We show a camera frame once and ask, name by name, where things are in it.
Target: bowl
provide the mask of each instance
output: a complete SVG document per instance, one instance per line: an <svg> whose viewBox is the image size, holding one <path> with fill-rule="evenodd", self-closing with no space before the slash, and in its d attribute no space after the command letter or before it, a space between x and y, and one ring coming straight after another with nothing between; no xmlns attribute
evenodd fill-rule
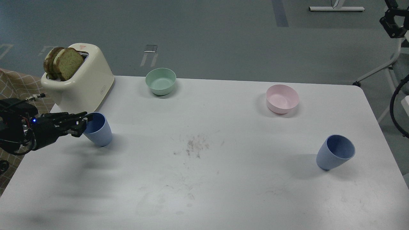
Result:
<svg viewBox="0 0 409 230"><path fill-rule="evenodd" d="M298 105L298 93L286 85L274 85L268 88L266 92L267 107L278 114L290 112Z"/></svg>
<svg viewBox="0 0 409 230"><path fill-rule="evenodd" d="M154 94L167 95L175 87L176 74L168 68L154 69L146 75L145 82Z"/></svg>

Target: caster wheel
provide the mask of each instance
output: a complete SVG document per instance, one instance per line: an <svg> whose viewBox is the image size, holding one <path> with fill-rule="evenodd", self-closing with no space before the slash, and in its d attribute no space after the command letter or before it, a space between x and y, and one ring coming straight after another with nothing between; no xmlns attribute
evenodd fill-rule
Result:
<svg viewBox="0 0 409 230"><path fill-rule="evenodd" d="M356 82L352 83L352 85L353 85L353 86L361 87L361 83L360 83L359 81L356 81Z"/></svg>

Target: blue cup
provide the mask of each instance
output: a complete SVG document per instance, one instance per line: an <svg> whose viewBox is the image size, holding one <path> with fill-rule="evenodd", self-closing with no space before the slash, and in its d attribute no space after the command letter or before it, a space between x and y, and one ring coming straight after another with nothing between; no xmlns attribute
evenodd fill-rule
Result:
<svg viewBox="0 0 409 230"><path fill-rule="evenodd" d="M317 165L330 170L338 167L355 155L355 147L348 138L331 135L322 144L317 154Z"/></svg>
<svg viewBox="0 0 409 230"><path fill-rule="evenodd" d="M112 132L108 121L102 113L90 113L92 121L87 123L84 135L98 146L106 146L112 140Z"/></svg>

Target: green bowl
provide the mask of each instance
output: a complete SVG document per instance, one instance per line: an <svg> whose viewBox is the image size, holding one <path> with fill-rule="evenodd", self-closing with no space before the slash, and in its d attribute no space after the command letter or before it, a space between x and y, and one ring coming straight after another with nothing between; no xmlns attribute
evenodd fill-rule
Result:
<svg viewBox="0 0 409 230"><path fill-rule="evenodd" d="M145 82L154 94L163 96L175 88L176 74L168 68L154 69L146 75Z"/></svg>

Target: pink bowl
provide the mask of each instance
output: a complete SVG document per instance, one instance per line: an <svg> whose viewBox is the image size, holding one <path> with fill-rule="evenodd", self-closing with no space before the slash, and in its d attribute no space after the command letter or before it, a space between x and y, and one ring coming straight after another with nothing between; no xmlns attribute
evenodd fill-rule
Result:
<svg viewBox="0 0 409 230"><path fill-rule="evenodd" d="M274 85L268 88L267 107L274 113L284 114L296 107L299 102L298 93L286 85Z"/></svg>

